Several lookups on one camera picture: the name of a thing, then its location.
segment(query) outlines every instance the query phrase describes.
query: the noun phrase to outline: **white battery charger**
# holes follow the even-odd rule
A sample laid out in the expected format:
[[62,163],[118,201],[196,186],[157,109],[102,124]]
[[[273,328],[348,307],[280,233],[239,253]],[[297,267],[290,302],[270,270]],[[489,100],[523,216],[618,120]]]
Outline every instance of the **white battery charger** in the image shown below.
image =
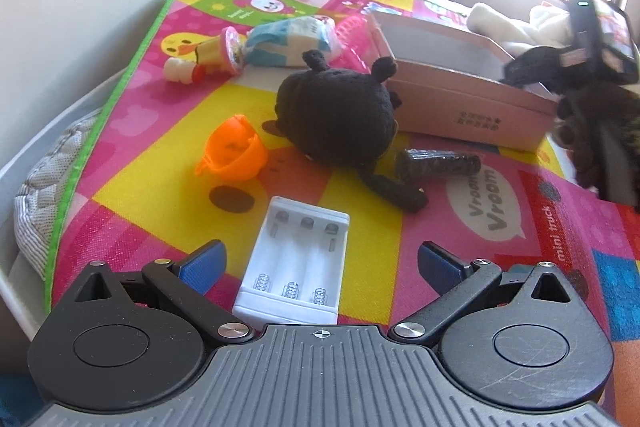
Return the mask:
[[271,199],[232,313],[265,324],[336,324],[349,216]]

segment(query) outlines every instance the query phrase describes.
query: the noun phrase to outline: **toy figure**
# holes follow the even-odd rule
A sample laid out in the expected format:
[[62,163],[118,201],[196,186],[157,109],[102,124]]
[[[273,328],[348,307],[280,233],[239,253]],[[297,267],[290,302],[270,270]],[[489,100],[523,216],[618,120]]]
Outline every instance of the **toy figure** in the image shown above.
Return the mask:
[[374,174],[398,130],[394,110],[402,102],[383,86],[396,73],[393,59],[379,58],[371,74],[363,74],[329,68],[318,50],[302,56],[311,69],[290,74],[280,86],[278,129],[312,160],[356,169],[369,188],[403,210],[424,207],[419,188]]

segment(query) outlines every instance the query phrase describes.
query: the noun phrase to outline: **blue gripper pad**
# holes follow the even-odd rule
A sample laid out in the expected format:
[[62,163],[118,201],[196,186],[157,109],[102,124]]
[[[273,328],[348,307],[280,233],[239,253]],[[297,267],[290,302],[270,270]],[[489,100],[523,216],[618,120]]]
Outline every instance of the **blue gripper pad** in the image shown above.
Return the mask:
[[225,244],[217,239],[209,241],[172,267],[178,279],[201,295],[218,282],[225,269]]
[[418,271],[438,295],[444,295],[473,273],[470,264],[430,241],[418,248]]

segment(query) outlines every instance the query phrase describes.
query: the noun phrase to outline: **cartoon play mat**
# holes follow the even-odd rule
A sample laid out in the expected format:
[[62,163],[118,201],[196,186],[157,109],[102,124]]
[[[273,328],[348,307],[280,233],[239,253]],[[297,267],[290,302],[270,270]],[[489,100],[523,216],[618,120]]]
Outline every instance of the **cartoon play mat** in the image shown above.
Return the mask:
[[[355,172],[318,166],[268,132],[264,124],[275,118],[276,90],[289,71],[249,67],[232,80],[191,85],[162,77],[169,56],[190,58],[195,44],[225,26],[245,34],[286,17],[324,14],[340,20],[368,9],[465,26],[462,15],[425,0],[168,0],[66,188],[47,266],[47,309],[91,260],[132,271],[221,239],[227,272],[207,296],[230,310],[268,203],[279,195],[351,217],[340,323],[387,326],[434,299],[417,271],[422,241],[435,241],[466,260],[491,259],[504,269],[557,263],[614,343],[616,365],[604,406],[623,425],[640,425],[634,412],[640,397],[640,217],[563,180],[548,142],[537,154],[524,154],[399,134],[396,150],[473,151],[482,158],[475,176],[424,182],[430,204],[403,215]],[[234,114],[246,115],[258,130],[269,161],[256,179],[226,184],[237,189],[236,197],[221,199],[212,189],[224,183],[213,174],[194,176],[194,166],[209,134]],[[475,125],[485,117],[461,118]],[[388,174],[392,156],[393,150],[380,162]]]

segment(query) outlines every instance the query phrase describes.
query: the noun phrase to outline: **orange plastic cup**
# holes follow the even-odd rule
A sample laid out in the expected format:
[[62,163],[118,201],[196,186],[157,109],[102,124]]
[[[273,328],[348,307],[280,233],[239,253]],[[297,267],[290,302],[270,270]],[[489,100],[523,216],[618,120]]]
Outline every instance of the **orange plastic cup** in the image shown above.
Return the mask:
[[266,165],[267,147],[244,114],[236,114],[211,133],[196,175],[206,169],[229,182],[255,178]]

